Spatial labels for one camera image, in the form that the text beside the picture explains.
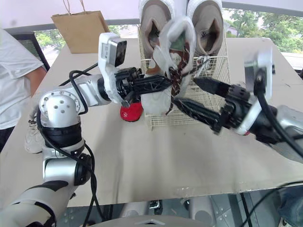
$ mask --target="black chair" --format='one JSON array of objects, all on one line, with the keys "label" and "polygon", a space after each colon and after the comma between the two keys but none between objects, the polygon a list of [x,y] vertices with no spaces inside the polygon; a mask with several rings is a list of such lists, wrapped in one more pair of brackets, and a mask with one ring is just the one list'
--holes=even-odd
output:
[{"label": "black chair", "polygon": [[11,34],[15,39],[17,39],[28,51],[30,51],[36,58],[38,58],[43,63],[43,68],[48,71],[49,64],[39,46],[39,43],[35,37],[34,32],[26,33],[15,33]]}]

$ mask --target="window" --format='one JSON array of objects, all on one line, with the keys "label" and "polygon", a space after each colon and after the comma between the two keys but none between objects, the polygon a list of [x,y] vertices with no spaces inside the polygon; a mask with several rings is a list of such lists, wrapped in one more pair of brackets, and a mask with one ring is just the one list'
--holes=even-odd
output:
[{"label": "window", "polygon": [[224,9],[226,37],[268,37],[281,52],[303,54],[303,18]]},{"label": "window", "polygon": [[[139,25],[108,26],[111,32],[120,35],[121,38],[137,38],[138,27]],[[58,29],[36,31],[35,35],[48,64],[51,66],[60,53],[60,50],[64,47],[65,40]]]}]

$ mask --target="red object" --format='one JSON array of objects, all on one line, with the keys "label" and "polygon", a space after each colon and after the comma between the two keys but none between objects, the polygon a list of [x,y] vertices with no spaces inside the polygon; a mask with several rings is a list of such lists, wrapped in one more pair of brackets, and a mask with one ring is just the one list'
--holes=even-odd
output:
[{"label": "red object", "polygon": [[140,119],[143,108],[141,103],[132,103],[130,107],[121,107],[120,116],[124,121],[135,122]]}]

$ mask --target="white sneaker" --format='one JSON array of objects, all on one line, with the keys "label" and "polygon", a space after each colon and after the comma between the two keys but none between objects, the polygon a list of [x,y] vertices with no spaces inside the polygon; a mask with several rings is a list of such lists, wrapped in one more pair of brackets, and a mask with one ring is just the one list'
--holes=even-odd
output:
[{"label": "white sneaker", "polygon": [[140,0],[139,14],[144,56],[150,59],[164,25],[174,18],[175,4],[173,0]]},{"label": "white sneaker", "polygon": [[170,79],[172,86],[141,96],[146,114],[168,115],[173,110],[174,97],[185,94],[190,82],[190,76],[186,75],[193,65],[195,38],[195,29],[188,17],[176,17],[164,26],[159,36],[160,43],[153,52],[155,67],[150,66],[145,76],[162,75]]},{"label": "white sneaker", "polygon": [[30,118],[31,119],[28,121],[29,125],[25,136],[24,148],[28,153],[36,154],[42,152],[42,147],[45,142],[38,130],[36,116]]},{"label": "white sneaker", "polygon": [[278,227],[293,227],[293,226],[289,225],[286,221],[284,221],[283,218],[281,218]]},{"label": "white sneaker", "polygon": [[190,0],[187,16],[196,30],[196,56],[216,56],[221,48],[224,27],[221,0]]}]

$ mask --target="white t-shirt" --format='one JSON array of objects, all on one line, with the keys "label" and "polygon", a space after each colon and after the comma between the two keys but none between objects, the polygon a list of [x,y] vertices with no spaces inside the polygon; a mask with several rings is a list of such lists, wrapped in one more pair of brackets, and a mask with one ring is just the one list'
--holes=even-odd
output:
[{"label": "white t-shirt", "polygon": [[30,100],[30,81],[24,75],[42,65],[0,28],[0,130],[17,124]]}]

